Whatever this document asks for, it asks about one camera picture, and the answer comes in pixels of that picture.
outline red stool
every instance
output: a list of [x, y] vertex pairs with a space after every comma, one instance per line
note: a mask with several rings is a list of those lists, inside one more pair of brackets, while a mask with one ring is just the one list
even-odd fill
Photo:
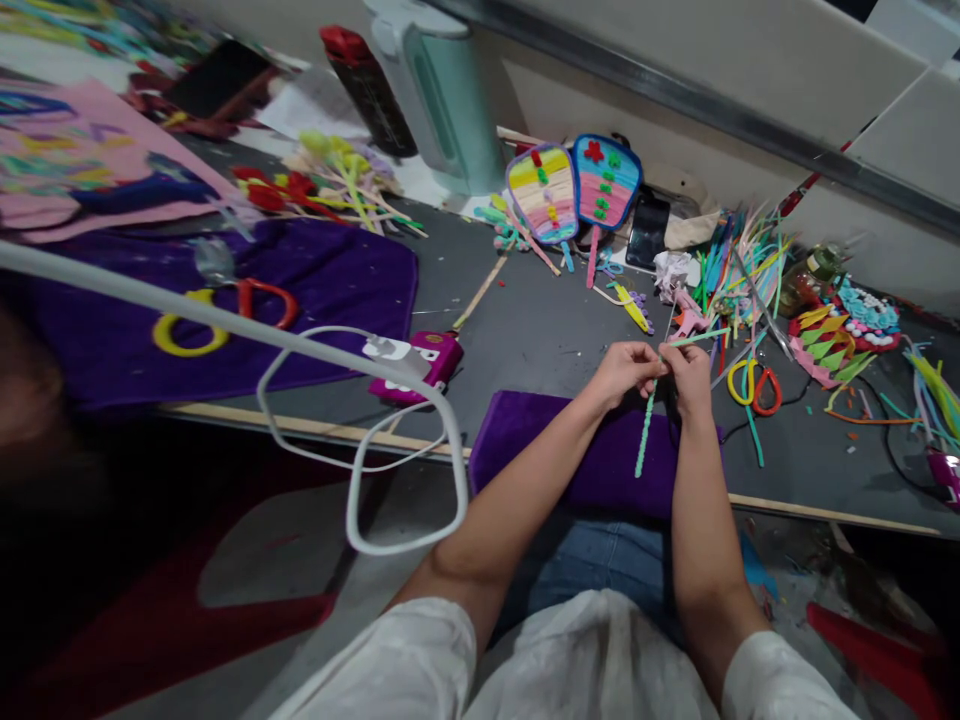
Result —
[[949, 720], [947, 661], [940, 639], [909, 629], [911, 647], [831, 612], [807, 605], [807, 621], [864, 673], [903, 700], [920, 720]]
[[153, 567], [15, 689], [0, 703], [0, 717], [99, 717], [322, 623], [333, 611], [336, 593], [205, 608], [197, 588], [220, 541], [260, 503], [347, 477], [328, 465], [278, 458], [197, 537]]

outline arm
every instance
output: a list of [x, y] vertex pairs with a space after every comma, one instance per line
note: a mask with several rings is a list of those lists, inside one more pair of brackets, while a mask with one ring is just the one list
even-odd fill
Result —
[[649, 345], [612, 345], [587, 387], [474, 498], [463, 525], [433, 548], [387, 609], [419, 597], [451, 600], [470, 616], [482, 654], [520, 559], [600, 421], [630, 388], [646, 397], [665, 372]]
[[693, 345], [661, 345], [683, 419], [673, 490], [673, 585], [693, 660], [717, 707], [730, 662], [750, 635], [770, 630], [747, 584], [727, 496], [710, 398], [710, 359]]

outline glass jar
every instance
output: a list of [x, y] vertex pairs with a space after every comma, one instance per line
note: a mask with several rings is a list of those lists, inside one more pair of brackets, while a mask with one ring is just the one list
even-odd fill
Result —
[[807, 257], [783, 276], [779, 313], [792, 318], [816, 305], [826, 292], [833, 294], [834, 279], [843, 273], [843, 255], [836, 245], [816, 245]]

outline orange scissors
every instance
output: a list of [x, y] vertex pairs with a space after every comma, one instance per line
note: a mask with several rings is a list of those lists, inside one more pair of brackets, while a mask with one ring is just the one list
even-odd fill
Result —
[[[213, 305], [214, 291], [217, 288], [233, 285], [237, 288], [237, 312], [245, 318], [253, 319], [253, 291], [260, 290], [277, 295], [283, 300], [283, 317], [274, 327], [286, 330], [297, 319], [300, 305], [296, 298], [286, 290], [254, 278], [238, 278], [236, 276], [233, 256], [222, 240], [200, 240], [194, 248], [194, 253], [197, 270], [207, 281], [207, 287], [200, 290], [191, 290], [186, 293], [187, 297]], [[230, 334], [226, 330], [212, 327], [210, 329], [213, 331], [213, 338], [206, 345], [197, 348], [180, 347], [174, 342], [172, 335], [173, 326], [180, 320], [181, 318], [178, 315], [166, 313], [160, 316], [153, 328], [153, 341], [157, 347], [171, 355], [200, 357], [219, 350], [230, 339]]]
[[[727, 373], [727, 390], [730, 391], [730, 397], [734, 399], [735, 402], [740, 405], [747, 406], [750, 405], [753, 408], [753, 411], [762, 417], [770, 417], [777, 410], [780, 409], [780, 406], [783, 404], [783, 393], [780, 390], [780, 381], [777, 380], [777, 376], [774, 374], [773, 370], [766, 367], [765, 365], [760, 365], [763, 372], [760, 374], [760, 381], [757, 382], [753, 375], [753, 369], [760, 365], [756, 358], [750, 358], [749, 360], [741, 360], [740, 362], [732, 365], [730, 371]], [[737, 370], [744, 368], [744, 372], [747, 373], [747, 397], [742, 397], [734, 389], [734, 375]], [[773, 405], [763, 407], [760, 404], [760, 396], [763, 393], [763, 388], [770, 382], [771, 387], [773, 387]]]

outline power cord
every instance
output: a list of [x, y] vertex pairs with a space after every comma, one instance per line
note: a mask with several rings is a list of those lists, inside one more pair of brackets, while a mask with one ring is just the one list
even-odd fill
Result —
[[[807, 394], [807, 390], [810, 389], [810, 384], [811, 384], [812, 382], [813, 382], [813, 378], [812, 378], [812, 377], [808, 377], [808, 378], [807, 378], [807, 384], [803, 386], [803, 390], [800, 391], [800, 394], [797, 395], [797, 396], [796, 396], [795, 398], [793, 398], [792, 400], [784, 400], [783, 402], [780, 403], [780, 407], [781, 407], [781, 408], [784, 408], [784, 407], [786, 407], [787, 405], [793, 405], [793, 404], [798, 403], [798, 402], [800, 402], [801, 400], [803, 400], [804, 396]], [[766, 418], [758, 415], [756, 418], [754, 418], [754, 422], [757, 422], [757, 421], [759, 421], [759, 420], [765, 420], [765, 419], [766, 419]], [[720, 441], [720, 444], [723, 445], [724, 443], [727, 442], [727, 440], [729, 440], [731, 437], [733, 437], [733, 435], [734, 435], [736, 432], [738, 432], [739, 430], [743, 430], [745, 427], [748, 427], [749, 425], [750, 425], [750, 423], [748, 423], [748, 422], [746, 422], [746, 423], [740, 423], [740, 424], [737, 425], [735, 428], [733, 428], [730, 432], [724, 434], [723, 439]]]
[[[881, 400], [880, 393], [878, 393], [877, 390], [873, 387], [873, 385], [871, 385], [870, 382], [862, 375], [858, 376], [856, 380], [859, 380], [867, 387], [867, 389], [870, 391], [870, 394], [873, 395], [875, 407], [880, 408], [880, 411], [883, 413], [884, 420], [889, 420], [890, 413], [887, 411], [886, 403], [884, 403], [883, 400]], [[807, 383], [803, 386], [803, 390], [800, 392], [800, 394], [797, 395], [797, 397], [793, 398], [792, 400], [785, 400], [783, 403], [781, 403], [780, 407], [793, 405], [794, 403], [798, 403], [801, 400], [803, 400], [804, 396], [807, 394], [807, 390], [810, 389], [811, 383], [813, 383], [813, 378], [808, 377]], [[762, 419], [764, 418], [762, 417], [756, 418], [757, 421]], [[723, 436], [723, 439], [720, 441], [720, 444], [723, 445], [724, 443], [726, 443], [727, 440], [733, 437], [735, 433], [737, 433], [740, 430], [743, 430], [748, 425], [749, 423], [741, 423], [740, 425], [737, 425], [730, 432], [726, 433]], [[884, 452], [886, 452], [887, 454], [887, 459], [890, 461], [891, 467], [893, 467], [897, 475], [899, 475], [900, 478], [905, 483], [907, 483], [910, 487], [912, 487], [914, 490], [917, 490], [918, 492], [921, 492], [924, 495], [927, 495], [928, 497], [932, 497], [934, 500], [939, 500], [940, 502], [946, 502], [947, 500], [950, 500], [951, 495], [950, 495], [950, 490], [948, 488], [945, 488], [942, 485], [937, 485], [937, 484], [922, 485], [921, 483], [918, 483], [916, 480], [914, 480], [909, 475], [907, 475], [907, 473], [903, 470], [903, 468], [900, 467], [900, 464], [897, 462], [897, 457], [893, 452], [893, 448], [890, 445], [890, 432], [892, 428], [893, 428], [892, 425], [883, 426], [883, 449], [884, 449]]]
[[[886, 403], [884, 403], [883, 400], [880, 399], [880, 393], [878, 393], [876, 389], [873, 387], [873, 385], [870, 384], [870, 381], [867, 380], [862, 375], [857, 377], [856, 379], [860, 380], [864, 385], [867, 386], [867, 389], [870, 391], [870, 394], [873, 395], [873, 399], [875, 400], [876, 405], [880, 407], [880, 411], [883, 413], [883, 419], [889, 420], [890, 413], [887, 411]], [[883, 449], [887, 453], [887, 459], [890, 460], [890, 465], [893, 466], [893, 469], [896, 471], [897, 475], [900, 476], [900, 479], [902, 479], [905, 483], [907, 483], [907, 485], [912, 487], [914, 490], [917, 490], [918, 492], [921, 492], [924, 495], [927, 495], [928, 497], [932, 497], [934, 500], [939, 500], [940, 502], [947, 502], [948, 500], [952, 499], [952, 495], [950, 494], [949, 488], [946, 488], [942, 485], [937, 485], [937, 484], [921, 485], [920, 483], [916, 482], [913, 478], [911, 478], [909, 475], [907, 475], [906, 472], [903, 471], [903, 469], [900, 467], [900, 464], [897, 462], [896, 455], [893, 454], [893, 448], [890, 446], [890, 430], [892, 427], [893, 427], [892, 425], [883, 426]]]

